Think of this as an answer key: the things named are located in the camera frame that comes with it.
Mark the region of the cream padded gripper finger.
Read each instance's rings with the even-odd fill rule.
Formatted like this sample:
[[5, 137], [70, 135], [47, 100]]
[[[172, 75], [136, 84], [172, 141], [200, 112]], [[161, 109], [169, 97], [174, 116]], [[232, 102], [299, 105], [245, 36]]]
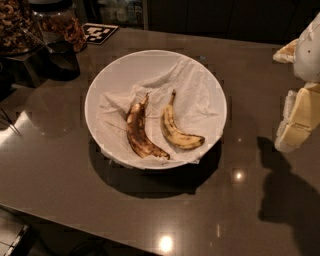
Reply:
[[298, 40], [294, 39], [283, 46], [273, 55], [273, 60], [279, 63], [293, 63], [297, 42]]
[[290, 90], [285, 98], [275, 148], [280, 152], [298, 149], [320, 125], [320, 84], [308, 82], [298, 92]]

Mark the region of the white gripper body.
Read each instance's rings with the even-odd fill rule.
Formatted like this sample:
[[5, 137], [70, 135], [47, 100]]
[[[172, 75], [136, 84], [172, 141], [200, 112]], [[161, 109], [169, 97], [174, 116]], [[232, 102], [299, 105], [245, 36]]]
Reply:
[[306, 82], [320, 82], [320, 13], [298, 38], [293, 62], [294, 74]]

